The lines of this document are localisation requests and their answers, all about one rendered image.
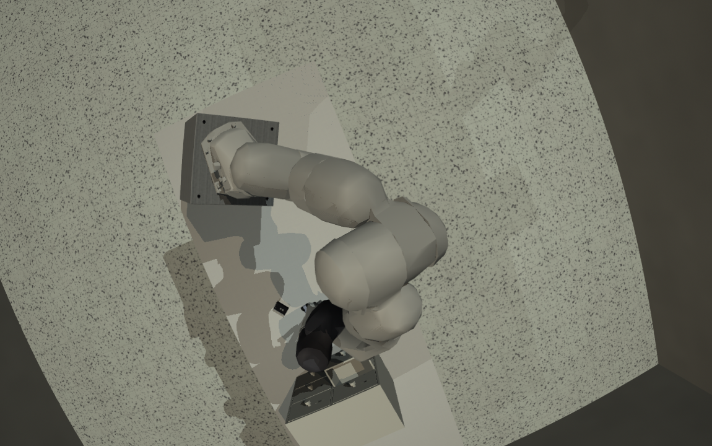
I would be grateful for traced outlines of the small grey chest of drawers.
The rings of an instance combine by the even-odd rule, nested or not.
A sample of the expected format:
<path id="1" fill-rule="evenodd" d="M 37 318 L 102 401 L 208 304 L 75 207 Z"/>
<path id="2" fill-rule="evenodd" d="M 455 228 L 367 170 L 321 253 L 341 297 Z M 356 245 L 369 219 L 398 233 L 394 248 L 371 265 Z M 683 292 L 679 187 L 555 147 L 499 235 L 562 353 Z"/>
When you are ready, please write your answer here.
<path id="1" fill-rule="evenodd" d="M 405 428 L 392 376 L 379 354 L 374 367 L 376 386 L 334 404 L 331 386 L 330 406 L 288 422 L 296 378 L 285 425 L 299 446 L 362 446 Z"/>

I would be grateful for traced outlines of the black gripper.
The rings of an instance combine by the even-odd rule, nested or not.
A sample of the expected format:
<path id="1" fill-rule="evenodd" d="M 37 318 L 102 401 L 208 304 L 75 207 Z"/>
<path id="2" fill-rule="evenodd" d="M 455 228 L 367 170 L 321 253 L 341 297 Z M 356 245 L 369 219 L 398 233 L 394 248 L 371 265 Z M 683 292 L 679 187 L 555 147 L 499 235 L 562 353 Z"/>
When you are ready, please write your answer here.
<path id="1" fill-rule="evenodd" d="M 314 302 L 314 303 L 320 303 L 320 302 L 322 302 L 322 301 L 320 300 L 320 301 Z M 305 304 L 304 307 L 300 307 L 300 310 L 302 310 L 302 311 L 304 311 L 304 312 L 306 313 L 306 311 L 307 311 L 307 306 L 308 306 L 308 303 Z"/>

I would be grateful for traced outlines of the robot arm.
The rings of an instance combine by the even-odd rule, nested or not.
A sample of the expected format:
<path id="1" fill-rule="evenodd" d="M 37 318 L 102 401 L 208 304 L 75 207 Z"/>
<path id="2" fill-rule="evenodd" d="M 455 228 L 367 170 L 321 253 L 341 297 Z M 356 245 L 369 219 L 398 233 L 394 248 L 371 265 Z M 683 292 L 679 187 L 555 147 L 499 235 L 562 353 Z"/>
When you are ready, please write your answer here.
<path id="1" fill-rule="evenodd" d="M 256 142 L 240 121 L 203 139 L 217 194 L 285 199 L 356 228 L 316 252 L 316 282 L 329 300 L 308 303 L 298 364 L 322 372 L 332 343 L 359 362 L 387 352 L 422 315 L 423 300 L 408 282 L 446 254 L 446 225 L 407 197 L 388 199 L 378 176 L 353 161 Z"/>

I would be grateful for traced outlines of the black nine-volt battery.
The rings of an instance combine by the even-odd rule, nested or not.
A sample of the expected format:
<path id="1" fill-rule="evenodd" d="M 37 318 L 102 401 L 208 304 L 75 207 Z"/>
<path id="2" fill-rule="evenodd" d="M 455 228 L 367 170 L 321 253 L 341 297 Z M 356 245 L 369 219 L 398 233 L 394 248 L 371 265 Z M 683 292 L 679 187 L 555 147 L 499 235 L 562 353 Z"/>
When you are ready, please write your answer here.
<path id="1" fill-rule="evenodd" d="M 274 306 L 274 309 L 285 315 L 288 310 L 288 307 L 286 307 L 284 304 L 280 303 L 279 301 L 277 301 L 275 304 L 276 305 Z"/>

